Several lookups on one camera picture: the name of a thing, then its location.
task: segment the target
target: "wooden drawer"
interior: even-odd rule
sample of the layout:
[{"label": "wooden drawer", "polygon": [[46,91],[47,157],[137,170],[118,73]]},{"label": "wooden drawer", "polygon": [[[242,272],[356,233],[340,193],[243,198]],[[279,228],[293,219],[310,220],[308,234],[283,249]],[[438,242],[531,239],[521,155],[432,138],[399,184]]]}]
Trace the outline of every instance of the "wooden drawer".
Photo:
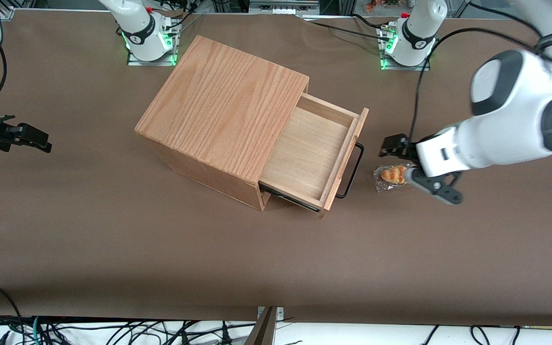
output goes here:
[{"label": "wooden drawer", "polygon": [[309,96],[309,77],[197,36],[136,125],[176,173],[258,210],[270,194],[324,216],[368,110]]},{"label": "wooden drawer", "polygon": [[368,109],[361,114],[303,93],[259,179],[324,215],[331,207]]}]

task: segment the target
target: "brown paper tablecloth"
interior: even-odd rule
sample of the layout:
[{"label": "brown paper tablecloth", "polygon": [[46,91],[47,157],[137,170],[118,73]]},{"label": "brown paper tablecloth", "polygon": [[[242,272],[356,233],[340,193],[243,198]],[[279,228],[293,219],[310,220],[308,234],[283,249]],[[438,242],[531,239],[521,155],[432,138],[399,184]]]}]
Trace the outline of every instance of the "brown paper tablecloth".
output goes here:
[{"label": "brown paper tablecloth", "polygon": [[[466,26],[532,39],[508,21],[440,32]],[[53,144],[0,152],[0,286],[23,314],[252,319],[273,304],[298,321],[552,325],[552,157],[465,173],[457,207],[414,189],[377,194],[370,171],[397,161],[377,154],[408,131],[418,75],[380,70],[372,39],[293,16],[204,15],[182,53],[204,35],[307,74],[313,96],[370,108],[357,179],[323,221],[276,198],[258,212],[174,174],[134,135],[172,68],[127,67],[115,28],[82,11],[4,24],[0,112]],[[476,33],[442,44],[417,135],[469,117],[473,72],[508,48]]]}]

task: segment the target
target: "plastic wrapper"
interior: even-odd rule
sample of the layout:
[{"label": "plastic wrapper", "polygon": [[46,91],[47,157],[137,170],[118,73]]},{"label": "plastic wrapper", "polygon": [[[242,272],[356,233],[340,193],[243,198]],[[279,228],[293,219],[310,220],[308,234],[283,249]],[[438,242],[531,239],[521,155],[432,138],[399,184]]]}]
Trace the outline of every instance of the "plastic wrapper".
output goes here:
[{"label": "plastic wrapper", "polygon": [[408,185],[403,179],[403,171],[414,166],[412,163],[379,166],[376,170],[372,171],[372,182],[374,183],[376,192],[383,192]]}]

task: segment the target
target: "black metal handle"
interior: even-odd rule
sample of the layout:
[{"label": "black metal handle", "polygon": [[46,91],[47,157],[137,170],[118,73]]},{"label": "black metal handle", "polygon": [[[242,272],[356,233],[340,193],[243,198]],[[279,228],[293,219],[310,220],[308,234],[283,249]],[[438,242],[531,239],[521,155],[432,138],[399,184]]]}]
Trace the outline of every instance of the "black metal handle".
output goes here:
[{"label": "black metal handle", "polygon": [[348,191],[351,189],[351,185],[353,184],[353,179],[355,178],[355,174],[357,174],[357,168],[359,168],[359,162],[361,162],[361,156],[363,155],[363,145],[361,145],[359,142],[355,142],[355,146],[359,147],[359,158],[357,159],[357,163],[355,164],[355,168],[353,169],[353,173],[351,174],[351,179],[348,180],[348,185],[346,185],[346,190],[344,190],[344,194],[335,195],[335,197],[338,199],[346,198],[346,195],[348,194]]}]

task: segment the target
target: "wooden box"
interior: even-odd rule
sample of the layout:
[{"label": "wooden box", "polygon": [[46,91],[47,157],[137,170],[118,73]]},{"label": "wooden box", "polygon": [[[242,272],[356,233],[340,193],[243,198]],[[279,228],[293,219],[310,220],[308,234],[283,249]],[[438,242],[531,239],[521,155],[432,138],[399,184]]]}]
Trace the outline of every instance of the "wooden box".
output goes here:
[{"label": "wooden box", "polygon": [[269,190],[324,215],[368,109],[306,94],[309,77],[197,36],[136,133],[176,173],[263,210]]}]

